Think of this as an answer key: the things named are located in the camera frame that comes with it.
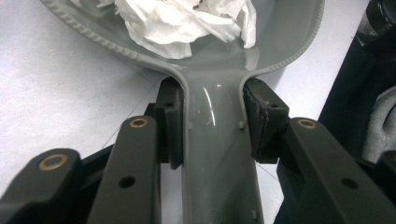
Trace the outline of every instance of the gray work surface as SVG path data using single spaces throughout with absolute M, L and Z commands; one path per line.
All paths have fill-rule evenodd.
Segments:
M 326 1 L 307 52 L 262 76 L 290 107 L 317 119 L 368 0 Z M 120 124 L 155 102 L 165 75 L 120 59 L 80 36 L 38 0 L 0 0 L 0 195 L 34 156 L 70 147 L 85 158 L 114 143 Z M 163 165 L 163 223 L 182 223 L 180 171 Z M 275 165 L 258 165 L 272 223 L 283 201 Z

